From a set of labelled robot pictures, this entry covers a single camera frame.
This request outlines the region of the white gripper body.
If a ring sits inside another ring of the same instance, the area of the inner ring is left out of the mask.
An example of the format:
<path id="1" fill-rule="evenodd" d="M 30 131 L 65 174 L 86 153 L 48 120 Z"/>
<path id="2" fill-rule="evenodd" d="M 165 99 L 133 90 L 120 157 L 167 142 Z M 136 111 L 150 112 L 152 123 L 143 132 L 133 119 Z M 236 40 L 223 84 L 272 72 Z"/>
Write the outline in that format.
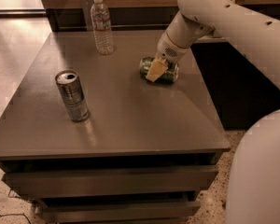
<path id="1" fill-rule="evenodd" d="M 155 57 L 166 59 L 168 62 L 178 62 L 188 51 L 189 48 L 180 48 L 175 45 L 164 32 L 158 42 Z"/>

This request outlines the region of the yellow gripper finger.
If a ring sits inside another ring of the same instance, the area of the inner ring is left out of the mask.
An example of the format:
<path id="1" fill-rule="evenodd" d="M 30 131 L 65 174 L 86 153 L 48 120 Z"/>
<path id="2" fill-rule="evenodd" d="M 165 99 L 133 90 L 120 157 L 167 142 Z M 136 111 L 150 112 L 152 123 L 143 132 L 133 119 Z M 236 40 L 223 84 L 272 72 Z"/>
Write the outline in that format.
<path id="1" fill-rule="evenodd" d="M 163 58 L 155 58 L 147 72 L 146 79 L 155 82 L 168 69 L 167 60 Z"/>

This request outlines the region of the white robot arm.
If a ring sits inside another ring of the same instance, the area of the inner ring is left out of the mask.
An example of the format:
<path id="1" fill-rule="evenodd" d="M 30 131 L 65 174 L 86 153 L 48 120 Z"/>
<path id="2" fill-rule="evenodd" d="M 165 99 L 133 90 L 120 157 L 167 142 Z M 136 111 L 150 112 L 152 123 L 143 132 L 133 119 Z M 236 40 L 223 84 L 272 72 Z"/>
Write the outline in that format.
<path id="1" fill-rule="evenodd" d="M 280 21 L 235 0 L 177 0 L 147 79 L 157 80 L 200 37 L 215 31 L 280 90 Z M 226 224 L 280 224 L 280 109 L 257 121 L 235 151 Z"/>

